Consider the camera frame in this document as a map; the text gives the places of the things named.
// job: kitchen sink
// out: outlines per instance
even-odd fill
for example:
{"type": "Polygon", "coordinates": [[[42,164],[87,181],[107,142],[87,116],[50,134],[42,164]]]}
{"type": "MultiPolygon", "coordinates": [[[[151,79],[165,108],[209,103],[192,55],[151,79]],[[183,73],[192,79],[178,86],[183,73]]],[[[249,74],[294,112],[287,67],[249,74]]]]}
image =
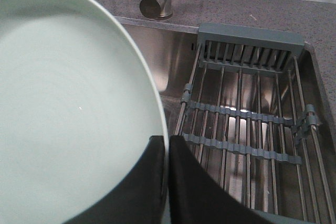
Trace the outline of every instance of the kitchen sink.
{"type": "MultiPolygon", "coordinates": [[[[124,24],[124,27],[149,65],[161,95],[169,135],[173,135],[178,124],[181,97],[186,90],[185,84],[189,83],[193,74],[198,53],[197,29],[181,31],[181,28],[157,29],[129,24],[124,24]]],[[[292,126],[285,127],[284,123],[270,123],[267,120],[251,122],[251,119],[244,116],[227,116],[218,111],[216,114],[215,109],[194,108],[192,113],[183,118],[183,129],[186,135],[193,133],[204,139],[216,138],[232,144],[237,140],[240,145],[251,145],[255,149],[260,141],[268,151],[296,157],[293,159],[296,162],[292,163],[275,162],[274,159],[260,159],[249,154],[242,155],[188,142],[195,158],[213,180],[247,207],[309,222],[334,223],[331,217],[333,206],[336,206],[336,155],[329,128],[334,125],[329,125],[323,115],[324,107],[312,55],[313,48],[306,44],[297,61],[302,94],[294,67],[292,71],[275,76],[241,71],[224,72],[224,68],[222,71],[198,69],[194,78],[195,88],[191,94],[195,104],[198,102],[211,104],[214,108],[226,108],[231,114],[239,110],[243,113],[267,115],[269,118],[281,115],[287,121],[293,120],[293,113],[297,114],[298,120],[301,115],[305,116],[302,113],[305,104],[301,101],[304,98],[306,104],[314,106],[313,112],[306,111],[307,118],[312,115],[317,121],[315,125],[309,125],[313,133],[307,134],[306,140],[302,140],[306,142],[305,146],[301,142],[296,148],[293,147],[292,126]],[[320,160],[323,161],[330,191],[329,202],[325,196],[326,184],[323,185],[313,137],[317,139],[321,149],[320,160]]]]}

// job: gray plastic bracket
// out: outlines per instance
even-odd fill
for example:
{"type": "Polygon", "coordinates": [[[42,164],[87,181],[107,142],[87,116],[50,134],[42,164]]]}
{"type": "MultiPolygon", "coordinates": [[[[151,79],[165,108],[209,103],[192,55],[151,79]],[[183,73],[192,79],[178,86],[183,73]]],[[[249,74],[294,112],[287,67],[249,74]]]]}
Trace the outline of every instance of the gray plastic bracket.
{"type": "Polygon", "coordinates": [[[296,124],[292,126],[293,134],[296,133],[293,141],[296,145],[301,143],[302,139],[307,139],[311,125],[318,126],[319,119],[315,112],[315,107],[312,104],[307,104],[302,116],[298,118],[296,124]]]}
{"type": "Polygon", "coordinates": [[[218,141],[216,139],[208,139],[202,136],[195,136],[193,134],[182,134],[187,142],[195,144],[204,144],[210,148],[216,148],[220,150],[227,150],[234,154],[246,155],[250,154],[258,159],[274,159],[278,162],[287,162],[290,164],[301,165],[302,158],[300,156],[290,156],[286,153],[280,154],[277,152],[266,151],[264,149],[256,149],[251,146],[233,144],[228,141],[218,141]]]}
{"type": "Polygon", "coordinates": [[[180,100],[180,102],[182,103],[182,102],[185,102],[185,103],[189,103],[189,101],[190,101],[190,97],[191,97],[191,94],[189,93],[189,92],[184,92],[183,93],[183,95],[182,95],[182,97],[181,97],[181,100],[180,100]]]}
{"type": "Polygon", "coordinates": [[[184,85],[183,92],[189,91],[189,93],[191,93],[192,89],[193,89],[193,85],[191,83],[187,83],[186,85],[184,85]]]}
{"type": "Polygon", "coordinates": [[[187,83],[186,85],[184,85],[184,89],[183,89],[183,94],[180,100],[180,103],[189,103],[190,98],[191,98],[191,91],[193,89],[193,85],[191,83],[187,83]]]}
{"type": "Polygon", "coordinates": [[[199,109],[199,110],[208,110],[213,113],[219,113],[219,114],[229,114],[232,117],[240,116],[242,119],[251,118],[252,120],[261,120],[263,123],[273,122],[277,124],[283,124],[284,126],[293,126],[293,120],[292,119],[285,119],[285,118],[279,118],[277,116],[273,115],[264,115],[264,114],[258,114],[254,112],[243,112],[243,111],[237,111],[232,110],[230,108],[222,108],[219,106],[209,105],[209,104],[203,104],[195,101],[189,102],[189,108],[190,109],[199,109]]]}

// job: plate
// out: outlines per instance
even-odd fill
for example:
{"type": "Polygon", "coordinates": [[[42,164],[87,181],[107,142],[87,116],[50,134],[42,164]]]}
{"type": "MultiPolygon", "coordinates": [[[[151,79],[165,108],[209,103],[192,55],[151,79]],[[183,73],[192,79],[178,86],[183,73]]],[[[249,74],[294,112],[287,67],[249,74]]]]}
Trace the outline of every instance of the plate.
{"type": "Polygon", "coordinates": [[[113,189],[151,135],[167,149],[160,97],[94,0],[0,7],[0,223],[62,223],[113,189]]]}

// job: metal rod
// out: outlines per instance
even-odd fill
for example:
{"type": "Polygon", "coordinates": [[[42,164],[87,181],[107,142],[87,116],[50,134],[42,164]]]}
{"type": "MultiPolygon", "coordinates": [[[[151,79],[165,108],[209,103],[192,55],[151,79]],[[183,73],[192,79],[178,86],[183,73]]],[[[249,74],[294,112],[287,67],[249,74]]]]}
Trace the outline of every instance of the metal rod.
{"type": "MultiPolygon", "coordinates": [[[[260,73],[257,73],[257,112],[258,114],[261,113],[261,87],[260,87],[260,73]]],[[[257,148],[262,149],[262,128],[261,128],[261,120],[257,121],[258,123],[258,137],[257,137],[257,148]]]]}
{"type": "MultiPolygon", "coordinates": [[[[298,78],[298,73],[297,72],[296,72],[296,77],[297,77],[298,87],[299,87],[299,90],[300,90],[301,80],[300,80],[300,78],[298,78]]],[[[301,109],[304,110],[305,105],[302,104],[301,95],[302,94],[300,94],[300,92],[299,92],[300,102],[301,102],[301,109]]],[[[292,102],[293,118],[295,119],[295,122],[296,122],[297,115],[296,115],[296,108],[295,107],[296,107],[295,101],[293,100],[293,102],[292,102]]],[[[315,185],[314,185],[313,175],[312,175],[312,172],[311,172],[311,166],[310,166],[310,159],[309,159],[309,155],[308,155],[307,142],[306,142],[306,140],[302,140],[301,143],[302,143],[304,164],[306,165],[306,170],[307,170],[307,175],[308,175],[308,185],[309,185],[309,191],[310,191],[310,196],[311,196],[311,202],[312,202],[312,207],[313,207],[314,218],[315,218],[315,222],[317,224],[319,224],[319,223],[321,223],[321,220],[320,220],[320,214],[319,214],[318,201],[317,201],[316,192],[315,192],[315,185]]]]}
{"type": "MultiPolygon", "coordinates": [[[[221,71],[220,71],[221,77],[220,77],[220,80],[219,80],[216,106],[221,105],[221,100],[222,100],[222,95],[223,95],[222,90],[223,90],[223,84],[224,84],[224,70],[225,70],[225,67],[222,66],[221,71]]],[[[215,112],[213,130],[212,130],[212,133],[211,133],[211,138],[214,138],[214,139],[217,138],[218,120],[219,120],[219,112],[215,112]]],[[[206,170],[208,169],[208,162],[210,160],[211,154],[212,154],[212,150],[209,150],[209,157],[207,158],[206,165],[205,165],[206,170]]]]}
{"type": "MultiPolygon", "coordinates": [[[[209,110],[206,110],[204,112],[204,115],[203,115],[203,124],[202,124],[201,136],[205,136],[206,124],[207,124],[207,121],[208,121],[208,114],[209,114],[209,110]]],[[[197,161],[199,163],[202,162],[203,149],[204,149],[204,144],[200,144],[200,147],[198,148],[198,154],[197,154],[197,161]]]]}
{"type": "MultiPolygon", "coordinates": [[[[305,99],[303,97],[302,84],[301,84],[301,79],[299,75],[299,67],[298,67],[298,62],[297,62],[296,57],[294,57],[294,65],[295,65],[296,78],[297,78],[297,82],[299,86],[299,97],[300,97],[301,107],[302,107],[302,110],[304,111],[305,99]]],[[[332,224],[336,224],[335,212],[334,212],[333,205],[332,205],[330,188],[329,188],[328,180],[327,180],[327,174],[325,173],[326,169],[324,167],[321,147],[320,147],[318,134],[317,134],[317,128],[315,125],[310,126],[310,132],[312,135],[313,144],[315,147],[315,153],[316,153],[316,157],[317,157],[317,161],[319,165],[320,175],[322,178],[323,191],[324,191],[325,200],[327,202],[329,218],[332,224]]]]}
{"type": "MultiPolygon", "coordinates": [[[[269,137],[269,149],[274,151],[274,136],[273,136],[273,122],[268,123],[268,137],[269,137]]],[[[275,160],[271,159],[271,175],[272,175],[272,191],[273,191],[273,204],[274,204],[274,214],[279,214],[278,208],[278,191],[277,191],[277,178],[275,171],[275,160]]]]}
{"type": "MultiPolygon", "coordinates": [[[[240,104],[242,101],[242,84],[243,84],[243,72],[242,69],[239,70],[238,73],[238,90],[237,90],[237,102],[236,102],[236,108],[237,111],[240,111],[240,104]]],[[[235,143],[239,144],[239,134],[240,134],[240,116],[236,116],[236,128],[235,128],[235,143]]]]}
{"type": "MultiPolygon", "coordinates": [[[[219,88],[218,88],[218,95],[217,95],[217,106],[221,105],[221,99],[222,99],[222,92],[223,92],[223,84],[224,84],[224,71],[225,68],[224,66],[222,67],[220,71],[221,78],[219,80],[219,88]]],[[[212,138],[216,138],[217,136],[217,129],[218,129],[218,118],[219,118],[219,112],[215,113],[215,118],[214,118],[214,126],[213,126],[213,131],[212,131],[212,138]]]]}
{"type": "MultiPolygon", "coordinates": [[[[251,118],[246,119],[246,146],[251,146],[251,118]]],[[[246,155],[245,206],[251,208],[251,155],[246,155]]]]}
{"type": "MultiPolygon", "coordinates": [[[[281,105],[281,95],[280,95],[280,87],[279,87],[279,77],[278,74],[275,74],[275,83],[276,83],[276,94],[278,100],[278,115],[282,117],[282,105],[281,105]]],[[[285,144],[285,128],[282,123],[279,124],[280,127],[280,148],[282,153],[286,153],[286,144],[285,144]]]]}
{"type": "MultiPolygon", "coordinates": [[[[202,99],[202,93],[203,93],[203,87],[204,87],[204,80],[205,80],[206,70],[207,70],[207,64],[203,68],[201,87],[200,87],[200,91],[199,91],[198,97],[197,97],[197,101],[198,102],[200,102],[201,99],[202,99]]],[[[206,124],[207,124],[207,121],[208,121],[208,114],[209,114],[209,110],[204,111],[204,114],[203,114],[203,124],[202,124],[202,129],[201,129],[201,136],[205,136],[206,124]]],[[[193,121],[194,121],[194,123],[193,123],[193,127],[192,127],[192,134],[194,134],[197,117],[194,117],[193,121]]],[[[204,144],[200,144],[200,146],[198,148],[198,153],[197,153],[197,161],[199,163],[201,163],[201,161],[202,161],[203,149],[204,149],[204,144]]]]}
{"type": "MultiPolygon", "coordinates": [[[[227,137],[228,137],[228,131],[229,131],[229,115],[225,114],[224,117],[224,125],[223,125],[223,137],[222,137],[222,141],[227,141],[227,137]]],[[[220,169],[219,169],[219,186],[221,188],[224,188],[225,185],[225,171],[226,171],[226,157],[227,157],[227,151],[226,149],[222,150],[222,153],[220,155],[221,159],[220,159],[220,169]]]]}
{"type": "MultiPolygon", "coordinates": [[[[289,90],[290,90],[290,101],[291,101],[291,108],[292,108],[292,116],[294,124],[296,124],[296,106],[295,106],[295,100],[294,100],[294,92],[293,92],[293,84],[292,84],[292,77],[290,70],[288,70],[288,82],[289,82],[289,90]]],[[[293,154],[294,156],[298,156],[298,150],[295,147],[294,141],[292,141],[292,148],[293,148],[293,154]]],[[[302,172],[301,172],[301,166],[296,165],[296,173],[298,176],[298,184],[299,184],[299,190],[300,190],[300,200],[301,200],[301,210],[302,210],[302,217],[304,221],[308,221],[308,215],[307,215],[307,205],[306,205],[306,198],[303,191],[303,181],[302,181],[302,172]]]]}
{"type": "MultiPolygon", "coordinates": [[[[199,57],[200,53],[201,53],[201,46],[199,45],[198,48],[197,48],[196,58],[195,58],[193,69],[192,69],[190,79],[189,79],[189,83],[192,86],[193,86],[194,81],[195,81],[195,74],[196,74],[198,60],[200,58],[199,57]]],[[[179,135],[181,133],[185,109],[186,109],[186,102],[182,102],[180,112],[179,112],[179,116],[177,118],[177,124],[176,124],[175,130],[174,130],[174,135],[179,135]]]]}
{"type": "MultiPolygon", "coordinates": [[[[203,68],[202,79],[201,79],[201,86],[200,86],[200,89],[199,89],[200,91],[198,92],[197,102],[201,102],[201,99],[202,99],[202,93],[203,93],[203,87],[204,87],[204,80],[205,80],[206,70],[207,70],[207,64],[203,68]]],[[[198,117],[198,112],[199,112],[199,108],[195,108],[194,115],[193,115],[193,120],[192,120],[192,126],[191,126],[191,134],[194,134],[194,132],[195,132],[196,123],[197,123],[197,117],[198,117]]]]}

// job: stainless steel sink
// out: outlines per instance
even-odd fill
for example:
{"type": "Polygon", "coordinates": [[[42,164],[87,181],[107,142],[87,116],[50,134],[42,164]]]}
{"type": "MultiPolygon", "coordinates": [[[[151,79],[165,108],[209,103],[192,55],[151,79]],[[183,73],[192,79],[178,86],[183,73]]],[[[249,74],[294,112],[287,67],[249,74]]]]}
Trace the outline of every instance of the stainless steel sink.
{"type": "MultiPolygon", "coordinates": [[[[168,29],[155,29],[134,25],[124,25],[134,41],[139,46],[145,59],[151,69],[154,76],[157,88],[160,91],[161,99],[164,105],[167,125],[169,134],[173,134],[177,123],[177,117],[180,111],[180,98],[184,91],[184,85],[189,82],[190,75],[192,73],[193,64],[196,57],[196,45],[197,34],[186,33],[182,31],[173,31],[168,29]]],[[[332,204],[336,206],[336,155],[335,148],[333,146],[333,139],[330,134],[328,122],[323,116],[324,107],[319,92],[319,85],[316,78],[316,73],[312,64],[313,49],[309,46],[305,46],[299,61],[299,73],[301,76],[302,90],[306,104],[313,104],[316,109],[316,115],[319,118],[320,125],[318,127],[317,135],[321,146],[321,153],[323,163],[325,166],[326,176],[330,188],[330,195],[332,204]]],[[[225,73],[223,81],[223,92],[221,106],[231,109],[237,109],[237,88],[239,86],[239,73],[228,72],[225,73]]],[[[257,86],[258,77],[256,75],[241,74],[242,93],[240,110],[242,111],[257,111],[257,86]]],[[[277,87],[279,87],[279,93],[281,94],[282,113],[285,119],[290,119],[292,115],[291,95],[288,85],[288,75],[279,75],[278,85],[273,77],[260,76],[260,111],[267,115],[278,115],[277,110],[277,87]]],[[[209,69],[204,78],[204,88],[202,92],[201,102],[216,104],[218,97],[218,86],[221,81],[221,72],[218,70],[209,69]]],[[[195,82],[202,82],[202,71],[196,74],[195,82]]],[[[293,79],[293,95],[299,97],[298,84],[293,79]]],[[[193,94],[197,100],[196,90],[193,94]]],[[[301,104],[299,99],[294,100],[298,114],[300,114],[301,104]]],[[[202,131],[202,123],[204,123],[204,111],[199,111],[198,117],[199,123],[195,123],[194,131],[200,134],[202,131]]],[[[207,121],[204,127],[204,134],[208,138],[212,138],[213,127],[215,119],[214,113],[207,114],[207,121]]],[[[219,124],[225,125],[226,120],[224,115],[220,115],[218,118],[219,124]]],[[[185,124],[192,124],[191,116],[185,120],[185,124]]],[[[229,118],[227,123],[228,129],[219,127],[217,133],[218,138],[221,138],[226,134],[226,138],[229,142],[234,141],[237,132],[236,119],[229,118]]],[[[247,141],[247,120],[240,119],[240,131],[238,131],[238,138],[240,143],[246,144],[247,141]]],[[[256,142],[257,138],[257,124],[249,126],[251,144],[256,142]]],[[[260,131],[261,139],[267,146],[267,140],[269,139],[268,125],[261,123],[260,131]]],[[[280,152],[280,128],[274,127],[274,135],[272,139],[275,143],[275,148],[280,152]]],[[[286,152],[290,155],[295,155],[293,152],[292,135],[290,128],[284,130],[286,152]]],[[[198,158],[200,151],[199,146],[190,144],[190,149],[194,152],[195,157],[198,158]]],[[[278,197],[278,213],[282,216],[304,219],[302,211],[302,197],[306,201],[307,206],[307,218],[306,221],[320,223],[334,223],[330,220],[330,209],[328,211],[326,199],[324,196],[323,184],[321,181],[320,167],[318,166],[318,159],[316,152],[314,151],[313,141],[311,136],[307,138],[307,151],[309,156],[309,164],[311,166],[314,191],[316,193],[317,202],[312,201],[311,188],[309,187],[309,174],[307,174],[307,163],[305,163],[305,155],[303,153],[302,144],[298,147],[298,155],[303,157],[302,165],[293,165],[286,162],[275,165],[275,178],[276,178],[276,196],[278,197]],[[300,195],[298,169],[302,172],[302,186],[303,195],[300,195]]],[[[250,204],[246,202],[247,194],[247,164],[246,155],[236,155],[233,153],[227,153],[226,156],[226,170],[225,181],[221,179],[221,166],[223,163],[222,150],[210,149],[207,146],[204,147],[203,158],[199,159],[201,165],[207,170],[212,178],[217,181],[228,193],[235,197],[242,204],[246,204],[248,207],[256,210],[262,210],[265,212],[275,213],[274,206],[274,184],[272,183],[272,163],[270,160],[258,160],[256,158],[251,159],[250,167],[250,183],[248,186],[251,190],[250,204]]]]}

